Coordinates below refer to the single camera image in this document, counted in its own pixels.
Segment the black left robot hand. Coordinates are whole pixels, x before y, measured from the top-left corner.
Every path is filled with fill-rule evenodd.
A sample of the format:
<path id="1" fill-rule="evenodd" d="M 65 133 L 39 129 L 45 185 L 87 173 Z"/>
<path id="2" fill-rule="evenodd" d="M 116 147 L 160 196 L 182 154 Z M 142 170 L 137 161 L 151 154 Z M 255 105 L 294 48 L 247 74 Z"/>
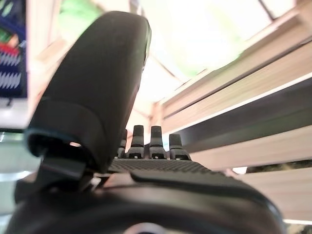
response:
<path id="1" fill-rule="evenodd" d="M 126 146 L 148 57 L 148 20 L 108 12 L 78 38 L 24 130 L 36 172 L 16 182 L 8 234 L 284 234 L 277 207 L 250 185 L 191 160 L 178 134 L 152 127 Z"/>

